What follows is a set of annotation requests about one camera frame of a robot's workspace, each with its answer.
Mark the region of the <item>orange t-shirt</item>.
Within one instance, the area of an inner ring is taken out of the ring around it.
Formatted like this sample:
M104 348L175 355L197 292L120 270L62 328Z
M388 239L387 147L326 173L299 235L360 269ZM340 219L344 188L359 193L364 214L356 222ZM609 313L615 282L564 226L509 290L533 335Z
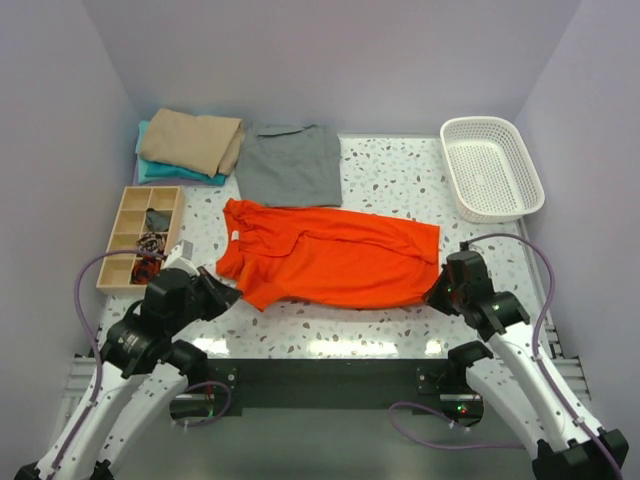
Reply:
M440 271L437 225L335 208L229 200L219 276L263 311L283 300L344 309L420 302Z

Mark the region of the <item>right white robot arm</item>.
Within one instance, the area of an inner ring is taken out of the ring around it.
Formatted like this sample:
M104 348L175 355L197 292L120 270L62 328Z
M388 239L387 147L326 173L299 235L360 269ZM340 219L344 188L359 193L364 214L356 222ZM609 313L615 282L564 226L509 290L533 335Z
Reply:
M446 382L496 410L529 453L536 478L621 478L624 435L606 429L577 398L517 297L495 290L479 253L449 255L424 300L476 331L477 340L449 351Z

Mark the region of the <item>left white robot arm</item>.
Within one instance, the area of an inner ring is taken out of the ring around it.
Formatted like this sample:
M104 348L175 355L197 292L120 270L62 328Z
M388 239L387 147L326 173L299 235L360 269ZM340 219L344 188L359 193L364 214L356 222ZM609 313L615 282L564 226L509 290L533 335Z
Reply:
M175 336L196 321L219 317L241 296L203 267L161 270L108 330L89 386L61 436L17 478L110 477L117 457L160 409L183 392L217 386L207 354Z

